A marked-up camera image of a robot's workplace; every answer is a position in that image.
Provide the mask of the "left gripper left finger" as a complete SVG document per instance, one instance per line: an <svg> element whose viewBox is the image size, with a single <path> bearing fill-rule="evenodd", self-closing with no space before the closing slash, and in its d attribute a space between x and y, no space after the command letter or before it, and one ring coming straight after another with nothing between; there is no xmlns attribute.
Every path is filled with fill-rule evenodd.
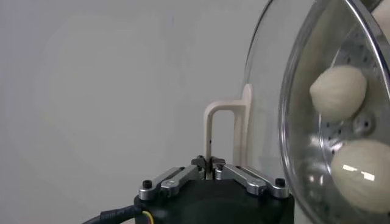
<svg viewBox="0 0 390 224"><path fill-rule="evenodd" d="M204 180L207 162L202 155L191 160L186 167L173 167L151 180L144 180L138 190L140 200L153 200L159 193L174 197L190 180Z"/></svg>

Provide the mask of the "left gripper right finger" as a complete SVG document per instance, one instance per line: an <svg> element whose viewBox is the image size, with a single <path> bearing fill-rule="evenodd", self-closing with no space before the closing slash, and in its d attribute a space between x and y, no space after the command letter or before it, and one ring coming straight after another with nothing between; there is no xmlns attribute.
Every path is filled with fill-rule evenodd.
<svg viewBox="0 0 390 224"><path fill-rule="evenodd" d="M210 166L215 180L234 180L251 195L261 196L268 192L278 199L289 197L284 178L273 179L252 167L226 164L224 159L214 156L210 158Z"/></svg>

